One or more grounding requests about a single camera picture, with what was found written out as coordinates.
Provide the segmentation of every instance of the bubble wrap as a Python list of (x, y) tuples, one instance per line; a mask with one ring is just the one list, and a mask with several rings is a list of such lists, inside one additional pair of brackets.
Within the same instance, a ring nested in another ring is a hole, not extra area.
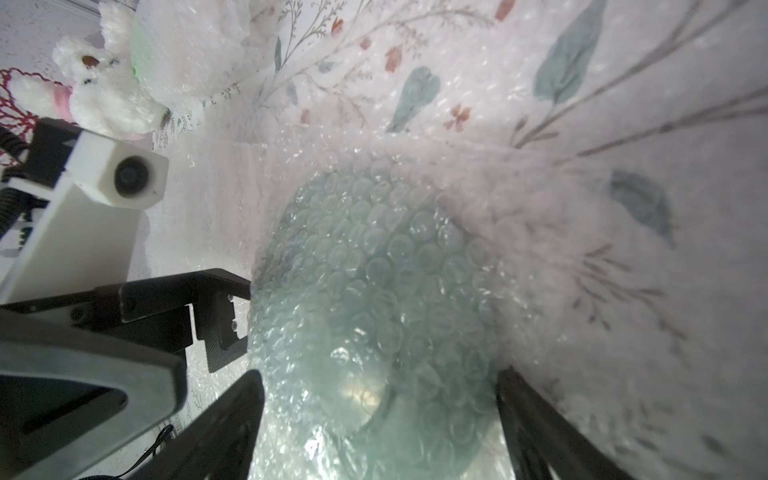
[[(165, 251), (249, 266), (306, 165), (354, 148), (393, 169), (429, 160), (431, 184), (458, 192), (441, 208), (501, 256), (503, 362), (636, 478), (765, 478), (767, 12), (760, 0), (376, 0), (180, 139), (172, 161), (194, 181), (176, 206), (210, 205), (204, 222), (167, 211), (186, 235), (168, 229)], [(586, 55), (562, 62), (568, 45)], [(418, 98), (414, 72), (427, 80)], [(297, 122), (337, 139), (287, 148), (280, 131)], [(203, 148), (219, 138), (269, 151), (251, 166)], [(296, 176), (243, 181), (261, 161)]]
[(276, 0), (143, 0), (131, 29), (134, 74), (174, 106), (218, 94), (271, 62)]
[(434, 191), (386, 170), (299, 189), (253, 283), (264, 478), (458, 478), (495, 413), (495, 313)]

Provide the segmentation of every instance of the floral wallpaper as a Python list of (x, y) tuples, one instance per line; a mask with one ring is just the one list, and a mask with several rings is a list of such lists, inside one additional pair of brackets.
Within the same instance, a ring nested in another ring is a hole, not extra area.
[(287, 2), (273, 68), (158, 146), (199, 121), (453, 149), (460, 224), (519, 293), (497, 302), (503, 360), (638, 478), (762, 478), (765, 18), (758, 0)]

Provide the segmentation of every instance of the bubble-wrapped object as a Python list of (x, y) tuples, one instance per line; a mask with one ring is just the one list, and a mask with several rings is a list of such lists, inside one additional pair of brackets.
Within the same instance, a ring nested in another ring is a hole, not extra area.
[(260, 437), (256, 470), (467, 469), (495, 416), (497, 349), (469, 250), (429, 189), (388, 173), (338, 170), (299, 189), (253, 283), (249, 355), (279, 426)]

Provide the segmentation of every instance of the painted flower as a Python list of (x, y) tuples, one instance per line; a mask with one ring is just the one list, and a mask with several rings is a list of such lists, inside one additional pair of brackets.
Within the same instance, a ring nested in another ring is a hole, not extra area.
[(443, 124), (445, 125), (445, 129), (451, 130), (453, 127), (456, 127), (456, 131), (464, 131), (464, 123), (469, 120), (469, 114), (471, 111), (472, 109), (470, 107), (462, 109), (462, 104), (456, 105), (451, 109), (451, 116), (453, 117), (453, 120), (448, 120)]
[(398, 45), (392, 47), (386, 52), (386, 66), (385, 70), (389, 73), (395, 73), (395, 70), (402, 63), (402, 46)]
[[(50, 80), (39, 73), (28, 73), (21, 71), (18, 68), (0, 70), (0, 84), (2, 84), (2, 87), (0, 88), (0, 124), (17, 134), (22, 140), (29, 142), (32, 138), (32, 131), (35, 129), (38, 117), (14, 103), (13, 98), (11, 97), (11, 92), (8, 89), (8, 84), (11, 83), (12, 75), (27, 75), (46, 81)], [(16, 160), (10, 155), (7, 155), (5, 152), (0, 153), (0, 165), (7, 167), (15, 163)]]
[(498, 10), (496, 10), (496, 20), (503, 22), (514, 7), (515, 0), (502, 0), (502, 3), (498, 4)]
[(341, 34), (342, 27), (344, 26), (344, 21), (341, 18), (337, 18), (333, 21), (333, 25), (331, 25), (331, 36), (336, 38)]

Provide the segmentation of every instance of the plush bunny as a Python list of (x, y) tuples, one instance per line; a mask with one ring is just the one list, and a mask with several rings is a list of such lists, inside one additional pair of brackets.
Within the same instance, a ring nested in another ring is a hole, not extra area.
[(9, 88), (18, 106), (40, 117), (133, 140), (159, 128), (167, 108), (134, 76), (129, 52), (133, 12), (116, 2), (102, 2), (99, 12), (104, 48), (70, 37), (54, 48), (53, 60), (68, 86), (21, 75), (11, 79)]

